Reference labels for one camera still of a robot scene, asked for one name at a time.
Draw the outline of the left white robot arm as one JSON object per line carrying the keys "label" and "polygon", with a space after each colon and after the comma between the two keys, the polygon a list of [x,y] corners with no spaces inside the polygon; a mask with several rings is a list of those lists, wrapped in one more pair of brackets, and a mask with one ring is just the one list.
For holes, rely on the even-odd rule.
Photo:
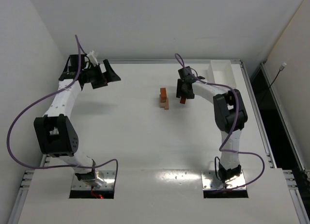
{"label": "left white robot arm", "polygon": [[85,84],[93,89],[107,86],[110,82],[120,81],[109,61],[103,61],[105,72],[93,53],[87,55],[70,55],[59,77],[58,93],[43,117],[34,120],[34,129],[40,150],[43,154],[62,160],[71,167],[79,181],[101,188],[104,177],[96,169],[95,161],[84,154],[79,147],[78,134],[70,116],[78,94]]}

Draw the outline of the white perforated plastic box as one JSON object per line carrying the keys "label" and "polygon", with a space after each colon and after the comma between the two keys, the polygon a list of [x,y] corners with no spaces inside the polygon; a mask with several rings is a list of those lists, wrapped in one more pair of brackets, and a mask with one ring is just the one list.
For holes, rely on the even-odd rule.
{"label": "white perforated plastic box", "polygon": [[233,67],[229,60],[211,60],[207,69],[207,81],[210,83],[224,84],[236,88]]}

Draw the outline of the dark red wedge block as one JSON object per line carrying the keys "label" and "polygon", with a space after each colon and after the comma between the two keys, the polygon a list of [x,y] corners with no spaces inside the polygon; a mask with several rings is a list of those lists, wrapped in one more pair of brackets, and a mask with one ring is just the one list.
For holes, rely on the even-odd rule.
{"label": "dark red wedge block", "polygon": [[186,98],[185,97],[181,97],[180,98],[180,103],[181,104],[185,104],[186,103]]}

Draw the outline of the light long wood block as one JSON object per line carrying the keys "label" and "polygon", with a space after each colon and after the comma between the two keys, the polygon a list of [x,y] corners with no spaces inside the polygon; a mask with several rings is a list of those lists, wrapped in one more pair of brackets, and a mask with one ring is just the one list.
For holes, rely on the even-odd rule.
{"label": "light long wood block", "polygon": [[159,98],[159,100],[160,100],[160,107],[161,108],[165,108],[165,106],[166,106],[166,101],[167,101],[167,99],[166,98]]}
{"label": "light long wood block", "polygon": [[162,107],[165,109],[165,110],[168,110],[169,109],[169,99],[167,98],[165,102],[162,103]]}

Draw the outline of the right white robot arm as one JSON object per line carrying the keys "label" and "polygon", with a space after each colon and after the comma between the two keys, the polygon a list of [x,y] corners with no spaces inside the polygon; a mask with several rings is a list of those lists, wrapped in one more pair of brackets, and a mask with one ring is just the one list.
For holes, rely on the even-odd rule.
{"label": "right white robot arm", "polygon": [[240,92],[227,85],[210,85],[197,79],[190,72],[190,67],[178,70],[180,78],[177,80],[176,97],[184,104],[187,99],[200,96],[214,107],[215,123],[221,131],[222,144],[219,151],[221,157],[216,169],[216,176],[221,182],[226,182],[241,173],[239,160],[239,142],[242,129],[248,120]]}

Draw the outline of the reddish arch wood block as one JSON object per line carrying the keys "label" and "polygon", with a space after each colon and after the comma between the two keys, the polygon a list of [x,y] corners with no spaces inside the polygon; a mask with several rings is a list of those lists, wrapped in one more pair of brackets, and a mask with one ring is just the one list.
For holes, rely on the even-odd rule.
{"label": "reddish arch wood block", "polygon": [[161,100],[161,102],[165,102],[166,99],[167,99],[166,88],[160,88],[160,100]]}

